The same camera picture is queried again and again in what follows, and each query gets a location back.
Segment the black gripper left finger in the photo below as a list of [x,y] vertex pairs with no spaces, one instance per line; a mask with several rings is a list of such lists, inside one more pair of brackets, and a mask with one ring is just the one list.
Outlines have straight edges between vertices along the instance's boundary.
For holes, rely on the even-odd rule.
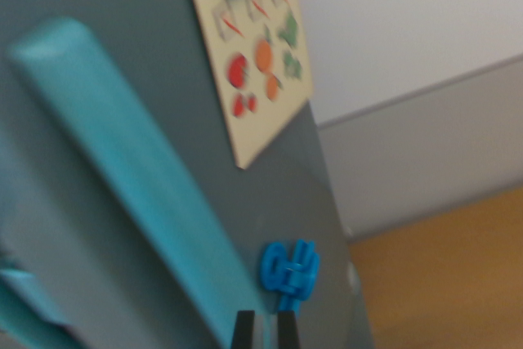
[[238,311],[231,349],[251,349],[253,347],[255,311]]

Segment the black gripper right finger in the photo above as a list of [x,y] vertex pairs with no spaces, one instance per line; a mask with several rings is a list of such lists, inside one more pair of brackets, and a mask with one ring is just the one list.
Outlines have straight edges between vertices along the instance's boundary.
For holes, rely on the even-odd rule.
[[277,348],[301,348],[294,311],[279,311],[277,314]]

